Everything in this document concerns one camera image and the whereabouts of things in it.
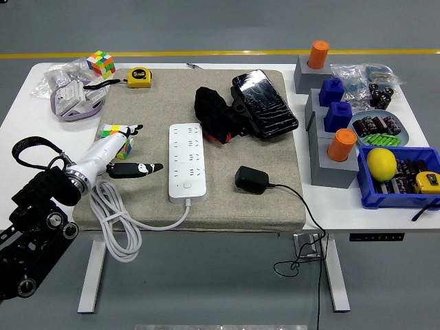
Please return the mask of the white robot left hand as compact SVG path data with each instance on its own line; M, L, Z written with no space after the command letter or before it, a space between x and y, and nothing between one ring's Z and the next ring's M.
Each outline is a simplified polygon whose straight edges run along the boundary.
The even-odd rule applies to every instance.
M108 173L113 179L139 178L156 173L164 168L160 163L115 163L111 164L116 155L122 150L127 139L136 135L143 126L132 125L117 133L101 138L94 142L82 159L66 169L66 175L77 177L92 183L95 179Z

